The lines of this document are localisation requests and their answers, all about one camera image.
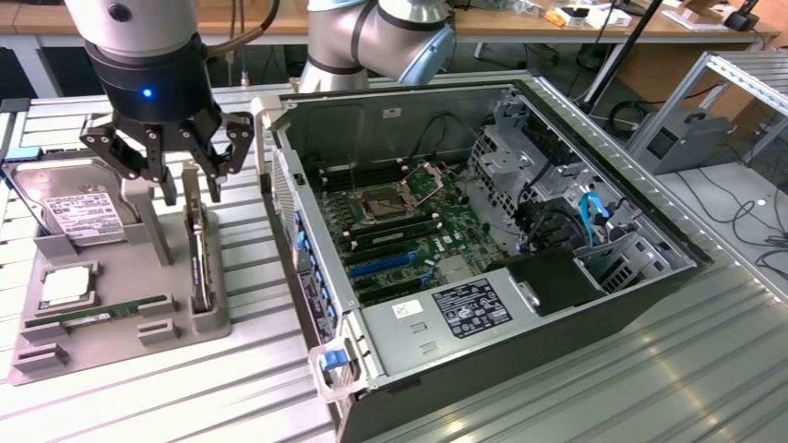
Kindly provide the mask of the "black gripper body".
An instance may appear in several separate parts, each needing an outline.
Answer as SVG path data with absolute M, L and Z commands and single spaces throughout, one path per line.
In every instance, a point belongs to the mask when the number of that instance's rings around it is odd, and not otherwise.
M 195 130 L 192 140 L 212 153 L 211 138 L 222 123 L 204 62 L 202 37 L 195 34 L 174 51 L 150 56 L 112 54 L 87 44 L 88 57 L 122 125 L 162 126 L 175 134 Z

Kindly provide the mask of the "Nvidia graphics card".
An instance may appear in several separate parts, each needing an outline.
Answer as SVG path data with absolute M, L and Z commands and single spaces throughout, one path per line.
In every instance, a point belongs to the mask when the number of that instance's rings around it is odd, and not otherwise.
M 208 258 L 208 221 L 206 207 L 202 203 L 199 169 L 192 162 L 184 163 L 182 174 L 184 186 L 184 222 L 190 244 L 192 303 L 194 312 L 204 313 L 214 309 L 214 291 Z

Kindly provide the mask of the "silver hard disk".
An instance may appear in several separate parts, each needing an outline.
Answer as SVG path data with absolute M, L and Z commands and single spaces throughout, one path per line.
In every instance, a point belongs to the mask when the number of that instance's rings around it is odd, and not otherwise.
M 139 222 L 138 210 L 122 197 L 120 184 L 11 186 L 47 235 L 66 235 L 76 246 L 126 239 L 124 228 Z

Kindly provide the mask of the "wooden desk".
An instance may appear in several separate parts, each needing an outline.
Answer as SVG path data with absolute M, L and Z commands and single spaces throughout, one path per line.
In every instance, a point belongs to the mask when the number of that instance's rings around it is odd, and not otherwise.
M 304 44 L 307 33 L 307 0 L 282 0 L 279 14 L 268 31 L 251 43 Z M 43 49 L 83 45 L 84 39 L 66 6 L 32 6 L 0 0 L 0 48 L 15 53 L 39 97 L 55 98 L 63 95 Z
M 634 32 L 639 19 L 631 26 L 608 27 L 604 32 L 584 25 L 559 27 L 539 16 L 519 15 L 510 10 L 459 9 L 455 15 L 455 31 L 460 42 L 472 43 L 622 43 Z M 760 25 L 756 31 L 694 31 L 658 13 L 651 18 L 638 41 L 640 43 L 746 43 L 755 47 L 775 38 L 780 32 Z

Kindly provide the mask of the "CPU socket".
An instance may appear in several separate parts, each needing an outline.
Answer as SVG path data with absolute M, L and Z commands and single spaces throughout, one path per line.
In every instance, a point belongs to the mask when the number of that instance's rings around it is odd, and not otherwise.
M 364 191 L 360 203 L 368 221 L 399 216 L 407 212 L 404 199 L 399 191 L 390 186 Z

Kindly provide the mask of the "silver CPU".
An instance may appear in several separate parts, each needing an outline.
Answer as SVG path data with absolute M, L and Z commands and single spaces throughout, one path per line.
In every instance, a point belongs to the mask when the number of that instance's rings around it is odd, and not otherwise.
M 42 288 L 40 308 L 82 301 L 88 294 L 91 271 L 86 267 L 58 269 L 47 273 Z

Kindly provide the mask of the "grey plastic parts rack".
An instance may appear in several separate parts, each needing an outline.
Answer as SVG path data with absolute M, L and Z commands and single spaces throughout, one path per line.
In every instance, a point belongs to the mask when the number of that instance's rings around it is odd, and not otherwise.
M 131 179 L 122 179 L 122 197 L 136 208 L 139 222 L 124 228 L 126 239 L 119 242 L 76 246 L 66 235 L 44 234 L 38 225 L 36 253 L 8 372 L 15 386 L 219 339 L 231 332 L 218 215 L 202 201 L 215 297 L 214 309 L 195 313 L 186 197 L 172 213 L 159 214 L 154 207 L 154 184 Z M 91 271 L 86 298 L 40 308 L 47 273 L 74 267 Z M 135 316 L 111 318 L 103 314 L 34 328 L 24 326 L 30 319 L 156 295 L 164 295 L 167 300 L 143 305 Z

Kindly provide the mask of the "black RAM stick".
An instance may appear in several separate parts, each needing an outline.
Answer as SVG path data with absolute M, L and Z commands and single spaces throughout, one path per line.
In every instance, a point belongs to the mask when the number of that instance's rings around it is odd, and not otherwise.
M 440 220 L 428 220 L 374 232 L 354 233 L 350 237 L 350 244 L 358 249 L 388 245 L 432 235 L 440 231 L 442 227 Z

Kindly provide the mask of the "green RAM stick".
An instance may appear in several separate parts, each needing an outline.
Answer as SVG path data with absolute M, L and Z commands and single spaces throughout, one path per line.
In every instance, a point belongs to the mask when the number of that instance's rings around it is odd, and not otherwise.
M 123 302 L 114 305 L 103 305 L 70 313 L 56 314 L 50 317 L 30 319 L 24 322 L 24 326 L 27 328 L 34 328 L 51 323 L 78 320 L 86 317 L 95 317 L 103 314 L 108 314 L 111 318 L 130 317 L 139 314 L 139 309 L 143 305 L 164 302 L 166 300 L 167 297 L 164 295 L 156 295 L 132 300 L 130 302 Z

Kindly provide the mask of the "green motherboard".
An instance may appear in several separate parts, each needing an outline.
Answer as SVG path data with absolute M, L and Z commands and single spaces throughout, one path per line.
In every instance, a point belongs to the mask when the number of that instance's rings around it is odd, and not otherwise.
M 444 163 L 431 163 L 443 172 L 444 188 L 416 208 L 411 207 L 404 200 L 407 208 L 404 214 L 372 221 L 364 218 L 360 199 L 351 196 L 348 172 L 336 175 L 324 174 L 322 177 L 316 202 L 338 249 L 346 276 L 348 269 L 354 266 L 412 250 L 419 251 L 419 256 L 410 265 L 358 278 L 347 276 L 362 306 L 378 305 L 446 285 L 447 282 L 438 269 L 438 263 L 443 258 L 463 255 L 478 275 L 487 270 L 495 260 L 508 255 L 507 242 L 496 239 L 495 236 L 498 234 L 511 236 L 514 232 L 491 225 L 478 217 L 471 206 L 468 179 Z M 359 193 L 388 186 L 399 191 L 399 182 L 419 165 L 402 166 L 392 171 L 355 171 Z M 443 222 L 440 231 L 432 235 L 363 249 L 354 248 L 350 244 L 354 233 L 374 232 L 428 220 Z

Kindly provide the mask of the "silver metal disk bay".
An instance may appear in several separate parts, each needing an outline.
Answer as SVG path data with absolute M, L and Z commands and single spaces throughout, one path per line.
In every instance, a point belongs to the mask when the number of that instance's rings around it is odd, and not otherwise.
M 566 203 L 566 211 L 579 216 L 583 195 L 594 193 L 587 213 L 612 216 L 623 197 L 564 141 L 551 148 L 498 125 L 483 127 L 468 169 L 478 187 L 470 193 L 472 206 L 510 231 L 518 229 L 518 213 L 542 203 Z

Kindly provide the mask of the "silver chipset heatsink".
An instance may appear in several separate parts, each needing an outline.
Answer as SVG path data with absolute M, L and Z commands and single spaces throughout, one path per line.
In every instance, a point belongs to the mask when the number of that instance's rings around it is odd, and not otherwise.
M 476 275 L 475 268 L 463 255 L 443 258 L 438 263 L 438 269 L 447 283 L 462 281 Z

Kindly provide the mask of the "black tripod pole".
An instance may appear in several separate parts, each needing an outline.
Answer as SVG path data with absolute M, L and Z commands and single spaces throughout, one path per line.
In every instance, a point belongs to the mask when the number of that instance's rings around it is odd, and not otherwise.
M 646 13 L 636 23 L 635 29 L 632 30 L 627 40 L 624 43 L 620 43 L 615 46 L 611 56 L 602 66 L 600 73 L 591 84 L 590 91 L 580 105 L 580 109 L 586 114 L 591 114 L 600 98 L 603 97 L 604 90 L 619 71 L 620 65 L 623 64 L 628 53 L 638 43 L 638 40 L 646 28 L 648 27 L 651 19 L 655 16 L 663 2 L 664 0 L 651 0 L 651 4 L 646 10 Z

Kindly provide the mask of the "white box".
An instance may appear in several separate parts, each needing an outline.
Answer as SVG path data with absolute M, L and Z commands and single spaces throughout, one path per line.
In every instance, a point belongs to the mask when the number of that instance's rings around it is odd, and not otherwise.
M 566 25 L 571 27 L 588 25 L 599 30 L 603 26 L 628 27 L 632 22 L 632 16 L 610 4 L 598 6 L 568 5 L 556 7 L 554 11 L 564 18 Z

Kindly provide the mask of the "aluminium profile frame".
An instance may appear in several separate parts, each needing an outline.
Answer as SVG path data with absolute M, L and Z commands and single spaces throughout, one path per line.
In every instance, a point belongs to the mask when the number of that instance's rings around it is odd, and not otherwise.
M 647 118 L 631 138 L 627 150 L 642 166 L 639 157 L 663 126 L 668 114 L 682 110 L 684 100 L 692 94 L 692 89 L 708 71 L 720 75 L 723 83 L 714 86 L 710 95 L 695 108 L 702 108 L 708 113 L 716 96 L 730 86 L 735 86 L 783 116 L 783 120 L 762 137 L 754 148 L 742 154 L 743 163 L 750 164 L 772 140 L 788 129 L 788 50 L 706 52 L 691 67 L 660 110 Z

